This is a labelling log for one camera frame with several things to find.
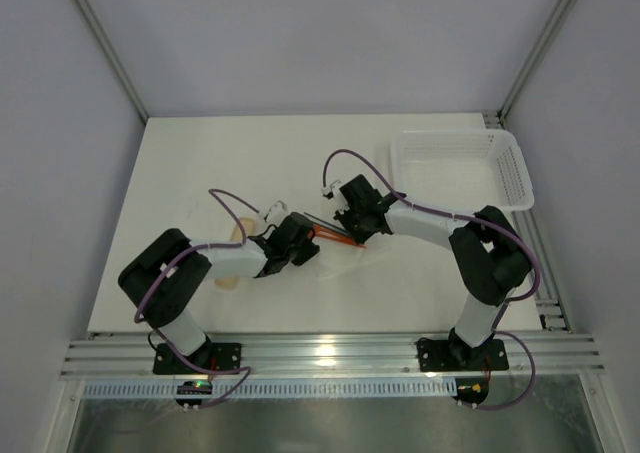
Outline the orange plastic fork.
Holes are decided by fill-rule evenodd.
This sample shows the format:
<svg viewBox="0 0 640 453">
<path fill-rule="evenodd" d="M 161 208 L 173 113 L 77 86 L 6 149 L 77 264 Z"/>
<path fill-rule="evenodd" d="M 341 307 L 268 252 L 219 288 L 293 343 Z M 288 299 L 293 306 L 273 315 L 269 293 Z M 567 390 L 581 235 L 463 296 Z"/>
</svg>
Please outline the orange plastic fork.
<svg viewBox="0 0 640 453">
<path fill-rule="evenodd" d="M 340 243 L 340 244 L 344 244 L 347 246 L 352 246 L 352 247 L 357 247 L 357 248 L 364 248 L 364 245 L 358 244 L 356 243 L 353 239 L 337 233 L 333 230 L 329 230 L 326 228 L 323 228 L 321 226 L 316 225 L 314 227 L 314 232 L 315 232 L 315 237 L 316 238 L 320 238 L 320 239 L 325 239 L 325 240 L 329 240 L 329 241 L 333 241 L 336 243 Z"/>
</svg>

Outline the dark blue chopstick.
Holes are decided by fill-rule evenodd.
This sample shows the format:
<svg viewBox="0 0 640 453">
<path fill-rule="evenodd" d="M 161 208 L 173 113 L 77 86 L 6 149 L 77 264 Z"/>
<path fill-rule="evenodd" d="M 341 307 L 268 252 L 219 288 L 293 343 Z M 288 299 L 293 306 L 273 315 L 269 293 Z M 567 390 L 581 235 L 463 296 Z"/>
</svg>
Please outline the dark blue chopstick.
<svg viewBox="0 0 640 453">
<path fill-rule="evenodd" d="M 319 217 L 316 217 L 314 215 L 312 215 L 311 213 L 308 212 L 304 212 L 303 213 L 304 216 L 306 216 L 312 223 L 314 223 L 315 225 L 318 225 L 322 228 L 325 228 L 327 230 L 330 230 L 334 233 L 346 236 L 346 237 L 350 237 L 351 234 L 349 232 L 347 232 L 344 228 L 342 228 L 341 226 L 332 224 L 328 221 L 325 221 Z"/>
</svg>

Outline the white paper napkin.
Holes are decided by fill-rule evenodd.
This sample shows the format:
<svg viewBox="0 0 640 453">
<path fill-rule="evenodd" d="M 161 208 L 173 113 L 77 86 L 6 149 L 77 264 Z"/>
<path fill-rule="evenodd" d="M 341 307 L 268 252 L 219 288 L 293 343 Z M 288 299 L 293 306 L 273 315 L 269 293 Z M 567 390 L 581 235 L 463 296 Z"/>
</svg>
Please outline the white paper napkin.
<svg viewBox="0 0 640 453">
<path fill-rule="evenodd" d="M 328 239 L 319 240 L 320 252 L 312 259 L 317 278 L 331 278 L 382 259 L 391 247 L 374 240 L 368 245 L 351 245 Z"/>
</svg>

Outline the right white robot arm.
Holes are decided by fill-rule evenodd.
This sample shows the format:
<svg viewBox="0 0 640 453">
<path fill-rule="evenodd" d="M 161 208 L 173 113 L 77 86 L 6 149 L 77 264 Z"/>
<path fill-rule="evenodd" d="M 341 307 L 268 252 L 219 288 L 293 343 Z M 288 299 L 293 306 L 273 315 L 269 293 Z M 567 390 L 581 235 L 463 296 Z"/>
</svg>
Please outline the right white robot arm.
<svg viewBox="0 0 640 453">
<path fill-rule="evenodd" d="M 401 193 L 383 195 L 362 175 L 327 185 L 322 193 L 336 205 L 334 219 L 359 245 L 376 234 L 400 235 L 453 254 L 468 298 L 445 340 L 416 342 L 422 371 L 508 369 L 496 329 L 513 292 L 534 270 L 534 259 L 498 208 L 457 216 L 417 205 Z"/>
</svg>

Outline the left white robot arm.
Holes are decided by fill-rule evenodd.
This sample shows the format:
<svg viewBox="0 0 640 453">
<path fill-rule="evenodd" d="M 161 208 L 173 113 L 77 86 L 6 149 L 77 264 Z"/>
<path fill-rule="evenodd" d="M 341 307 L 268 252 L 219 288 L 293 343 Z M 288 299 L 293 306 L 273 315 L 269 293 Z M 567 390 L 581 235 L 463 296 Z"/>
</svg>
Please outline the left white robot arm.
<svg viewBox="0 0 640 453">
<path fill-rule="evenodd" d="M 320 247 L 312 222 L 294 212 L 260 235 L 238 243 L 193 245 L 181 230 L 163 232 L 118 278 L 118 285 L 136 306 L 134 321 L 146 323 L 163 339 L 156 347 L 156 375 L 237 375 L 239 343 L 215 343 L 188 311 L 188 304 L 206 279 L 264 278 L 292 264 L 301 266 Z"/>
</svg>

